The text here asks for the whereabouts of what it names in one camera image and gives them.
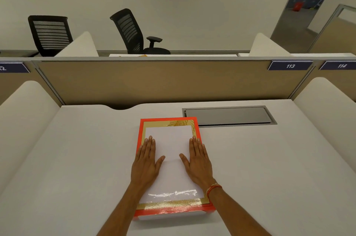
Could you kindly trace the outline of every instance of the white desk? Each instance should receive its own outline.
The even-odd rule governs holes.
[[[217,57],[217,56],[225,56],[225,57],[236,57],[236,54],[146,54],[148,57],[153,56],[207,56],[207,57]],[[142,54],[110,54],[109,57],[135,57],[142,56]]]
[[[355,173],[291,100],[62,106],[0,197],[0,235],[96,235],[129,184],[140,118],[254,105],[278,125],[200,129],[217,181],[273,236],[353,235]],[[215,212],[127,235],[229,233]]]
[[[292,56],[306,56],[306,57],[345,57],[345,56],[356,56],[352,53],[346,54],[291,54]],[[249,54],[238,54],[238,56],[245,57]]]

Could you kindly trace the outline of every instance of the beige partition panel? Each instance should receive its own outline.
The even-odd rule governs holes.
[[[339,88],[345,95],[356,101],[356,70],[319,70],[325,61],[318,61],[316,67],[293,94],[294,100],[297,95],[316,77],[328,79],[333,85]]]
[[[271,61],[63,61],[39,66],[66,105],[286,99],[307,71]]]
[[[47,91],[54,101],[61,106],[62,104],[35,69],[34,65],[29,61],[24,62],[24,65],[30,73],[0,73],[0,104],[11,96],[25,81],[36,81]]]
[[[325,27],[309,52],[356,54],[356,25],[344,19],[334,18]]]

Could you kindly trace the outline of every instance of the blue label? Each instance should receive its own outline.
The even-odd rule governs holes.
[[[356,70],[356,61],[326,61],[320,70]]]
[[[0,62],[0,73],[29,73],[29,70],[22,62],[13,62],[13,63]]]
[[[308,70],[313,61],[272,61],[268,70]]]

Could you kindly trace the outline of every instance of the orange frame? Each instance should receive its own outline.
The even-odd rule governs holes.
[[[139,129],[139,137],[137,140],[137,148],[136,153],[139,150],[139,147],[142,142],[142,134],[144,131],[144,122],[159,122],[159,121],[180,121],[180,120],[193,120],[195,126],[195,133],[197,134],[197,139],[202,139],[199,132],[198,120],[197,117],[176,117],[176,118],[153,118],[153,119],[141,119],[140,121],[140,129]],[[213,204],[202,204],[196,206],[185,206],[185,207],[166,207],[161,209],[143,209],[136,210],[134,215],[134,220],[138,219],[138,216],[141,215],[155,215],[155,214],[170,214],[175,212],[190,212],[190,211],[205,211],[205,212],[214,212],[216,209]]]

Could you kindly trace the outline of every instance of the white padded divider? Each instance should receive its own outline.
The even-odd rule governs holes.
[[[99,56],[89,32],[82,33],[55,57],[94,57]]]
[[[313,79],[294,103],[356,172],[356,103],[325,78]]]
[[[35,81],[24,82],[0,106],[0,194],[59,110]]]
[[[264,34],[258,33],[248,56],[289,57],[292,55]]]

